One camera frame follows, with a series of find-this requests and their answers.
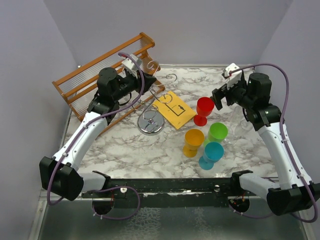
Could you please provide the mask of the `red plastic wine glass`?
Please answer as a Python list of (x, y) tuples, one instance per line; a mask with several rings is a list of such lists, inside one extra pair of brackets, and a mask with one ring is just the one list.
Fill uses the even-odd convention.
[(212, 113), (215, 107), (214, 102), (209, 97), (201, 97), (196, 104), (196, 116), (193, 118), (197, 126), (203, 127), (207, 124), (207, 117)]

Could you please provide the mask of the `green plastic wine glass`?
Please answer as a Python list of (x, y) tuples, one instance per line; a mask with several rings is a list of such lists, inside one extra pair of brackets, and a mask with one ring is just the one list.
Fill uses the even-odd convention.
[(213, 123), (207, 134), (207, 138), (203, 142), (203, 146), (205, 147), (210, 142), (221, 143), (228, 136), (228, 128), (221, 122)]

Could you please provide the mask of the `orange plastic wine glass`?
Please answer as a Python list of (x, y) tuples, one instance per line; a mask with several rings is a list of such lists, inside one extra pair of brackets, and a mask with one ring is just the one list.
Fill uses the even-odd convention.
[(205, 136), (201, 130), (195, 128), (188, 130), (184, 136), (183, 154), (188, 158), (195, 157), (204, 140)]

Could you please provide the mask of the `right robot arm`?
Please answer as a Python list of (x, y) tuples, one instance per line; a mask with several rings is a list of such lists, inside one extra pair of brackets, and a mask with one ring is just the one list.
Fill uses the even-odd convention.
[(250, 170), (232, 173), (230, 191), (240, 196), (246, 191), (264, 199), (277, 216), (307, 210), (320, 198), (320, 185), (314, 183), (301, 165), (281, 118), (282, 111), (269, 102), (272, 82), (268, 75), (254, 72), (245, 79), (242, 71), (223, 75), (228, 81), (212, 91), (216, 108), (222, 99), (228, 106), (241, 106), (248, 122), (264, 141), (275, 166), (278, 183), (270, 182)]

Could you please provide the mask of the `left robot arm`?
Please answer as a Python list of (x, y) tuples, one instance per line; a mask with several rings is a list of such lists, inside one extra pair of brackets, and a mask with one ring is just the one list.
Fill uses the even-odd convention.
[(40, 161), (41, 184), (48, 194), (54, 193), (73, 201), (80, 193), (94, 191), (101, 198), (110, 193), (107, 175), (98, 171), (80, 174), (78, 170), (95, 139), (111, 123), (116, 113), (121, 111), (120, 99), (133, 91), (140, 98), (157, 80), (141, 70), (135, 74), (128, 70), (124, 72), (125, 77), (118, 75), (112, 67), (99, 72), (97, 91), (82, 123), (53, 157), (43, 157)]

